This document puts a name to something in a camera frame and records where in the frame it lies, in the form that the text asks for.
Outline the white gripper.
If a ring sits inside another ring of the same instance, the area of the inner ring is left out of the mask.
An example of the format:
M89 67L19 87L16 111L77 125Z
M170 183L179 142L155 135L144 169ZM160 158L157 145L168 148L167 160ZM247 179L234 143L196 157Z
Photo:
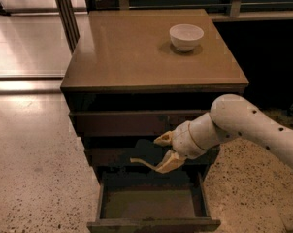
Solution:
M182 166L185 163L186 158L196 159L206 153L205 150L195 143L190 132L189 121L179 125L173 132L165 132L157 137L153 143L161 147L172 146L174 151L168 150L162 161L156 166L147 163L141 158L131 158L130 162L141 163L155 172L166 174Z

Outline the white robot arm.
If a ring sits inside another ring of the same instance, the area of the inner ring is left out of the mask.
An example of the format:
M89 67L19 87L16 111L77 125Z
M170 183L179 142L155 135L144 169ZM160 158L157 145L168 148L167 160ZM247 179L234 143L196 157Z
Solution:
M207 150L238 137L268 150L293 170L293 130L276 123L234 94L219 96L207 113L156 138L156 145L170 149L159 164L150 168L161 174L169 173L187 159L196 159Z

